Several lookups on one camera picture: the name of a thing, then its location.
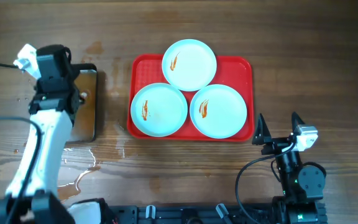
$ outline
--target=white plate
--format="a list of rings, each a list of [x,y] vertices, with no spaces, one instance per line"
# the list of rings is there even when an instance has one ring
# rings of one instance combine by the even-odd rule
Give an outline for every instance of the white plate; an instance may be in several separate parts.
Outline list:
[[[203,118],[206,103],[206,116]],[[202,88],[193,97],[190,103],[190,118],[196,128],[206,136],[215,139],[228,138],[239,132],[246,123],[247,106],[233,88],[210,85]]]
[[[196,91],[208,85],[216,73],[214,52],[198,40],[180,40],[165,52],[162,72],[179,90]]]
[[[147,101],[147,114],[144,106]],[[178,131],[187,117],[183,94],[166,83],[154,83],[136,93],[131,103],[135,126],[153,137],[164,137]]]

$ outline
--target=round plate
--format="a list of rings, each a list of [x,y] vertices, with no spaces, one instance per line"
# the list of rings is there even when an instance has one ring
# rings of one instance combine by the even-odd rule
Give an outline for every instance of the round plate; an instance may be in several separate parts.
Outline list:
[[[153,137],[173,134],[187,117],[187,102],[183,94],[166,83],[154,83],[136,93],[131,103],[135,126]]]
[[[202,88],[190,103],[190,118],[196,128],[215,139],[228,138],[241,130],[247,106],[241,95],[225,85]]]
[[[196,91],[208,85],[216,73],[216,57],[198,40],[180,40],[165,52],[162,72],[179,90]]]

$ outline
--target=wooden surface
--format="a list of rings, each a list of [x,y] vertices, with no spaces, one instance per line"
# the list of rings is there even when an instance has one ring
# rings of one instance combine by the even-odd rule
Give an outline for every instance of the wooden surface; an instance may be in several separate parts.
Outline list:
[[[0,62],[12,63],[25,43],[63,44],[73,62],[93,62],[103,71],[98,136],[67,145],[63,153],[58,182],[68,185],[60,187],[60,196],[77,194],[65,205],[95,197],[110,205],[235,203],[236,175],[261,156],[261,147],[250,141],[140,141],[126,131],[132,61],[192,38],[217,55],[250,62],[255,113],[263,113],[273,136],[288,135],[292,111],[317,127],[319,139],[302,153],[303,162],[327,169],[329,222],[358,223],[358,1],[8,2],[0,0],[6,3],[0,4]],[[28,117],[32,84],[28,75],[0,68],[0,115]],[[28,129],[0,122],[0,198]],[[282,194],[269,162],[245,172],[245,202]]]

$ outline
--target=tray rim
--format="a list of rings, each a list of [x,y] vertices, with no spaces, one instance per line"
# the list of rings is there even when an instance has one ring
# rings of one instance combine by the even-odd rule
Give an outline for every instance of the tray rim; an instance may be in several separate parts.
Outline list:
[[[188,137],[185,138],[178,138],[178,137],[171,137],[171,135],[169,136],[165,136],[165,137],[152,137],[152,136],[139,136],[137,134],[135,134],[131,128],[131,103],[132,100],[135,97],[135,93],[134,93],[134,89],[132,89],[132,86],[134,86],[135,84],[135,76],[136,76],[136,68],[137,65],[144,60],[144,58],[147,57],[147,59],[149,59],[149,57],[154,57],[156,60],[159,60],[159,57],[163,57],[163,54],[141,54],[138,55],[134,62],[132,63],[132,73],[131,73],[131,82],[130,82],[130,90],[129,90],[129,102],[128,102],[128,114],[127,114],[127,130],[128,132],[134,136],[137,139],[159,139],[159,140],[176,140],[176,141],[217,141],[217,142],[244,142],[247,141],[249,139],[251,139],[251,137],[254,135],[255,132],[255,113],[254,113],[254,79],[252,77],[252,67],[250,65],[250,63],[243,57],[241,56],[231,56],[231,55],[216,55],[216,59],[218,58],[223,58],[223,59],[228,59],[228,58],[235,58],[237,59],[239,62],[241,62],[241,64],[243,64],[246,69],[250,70],[250,80],[251,80],[251,86],[250,86],[250,92],[251,92],[251,99],[250,99],[250,106],[247,104],[247,108],[249,108],[249,110],[247,112],[249,112],[248,119],[249,120],[249,125],[251,126],[251,130],[250,130],[250,135],[245,136],[244,138],[241,139],[231,139],[231,137],[229,138],[225,138],[225,139],[213,139],[210,138],[208,136],[203,136],[203,139],[190,139]]]

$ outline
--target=tray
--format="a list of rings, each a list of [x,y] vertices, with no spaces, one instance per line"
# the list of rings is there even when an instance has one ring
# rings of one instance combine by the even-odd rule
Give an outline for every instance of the tray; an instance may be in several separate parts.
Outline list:
[[[162,54],[143,54],[138,56],[132,66],[131,91],[129,92],[129,109],[127,129],[134,137],[139,139],[171,139],[190,141],[246,141],[255,131],[254,94],[252,89],[252,69],[247,60],[238,56],[217,56],[217,69],[210,84],[227,85],[240,93],[247,105],[247,121],[242,129],[235,135],[226,139],[213,139],[199,132],[193,125],[188,114],[183,126],[175,133],[156,138],[139,131],[131,118],[131,103],[136,93],[143,87],[152,83],[168,83],[162,73]],[[196,91],[182,91],[188,105]]]

